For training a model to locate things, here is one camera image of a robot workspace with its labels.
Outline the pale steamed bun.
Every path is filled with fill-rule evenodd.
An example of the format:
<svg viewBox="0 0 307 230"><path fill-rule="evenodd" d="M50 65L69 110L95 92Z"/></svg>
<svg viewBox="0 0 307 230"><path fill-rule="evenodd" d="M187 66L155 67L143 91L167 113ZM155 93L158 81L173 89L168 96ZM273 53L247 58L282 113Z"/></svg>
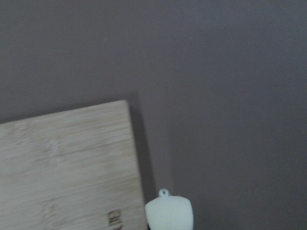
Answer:
<svg viewBox="0 0 307 230"><path fill-rule="evenodd" d="M147 223L152 230L192 230L194 217L191 202L173 196L162 188L157 198L145 205Z"/></svg>

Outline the wooden cutting board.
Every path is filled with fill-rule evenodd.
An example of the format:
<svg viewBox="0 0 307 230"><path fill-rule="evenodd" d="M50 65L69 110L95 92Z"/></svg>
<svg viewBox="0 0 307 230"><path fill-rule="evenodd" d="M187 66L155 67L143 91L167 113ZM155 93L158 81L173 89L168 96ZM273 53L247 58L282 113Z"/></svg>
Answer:
<svg viewBox="0 0 307 230"><path fill-rule="evenodd" d="M147 229L127 102L2 123L0 227Z"/></svg>

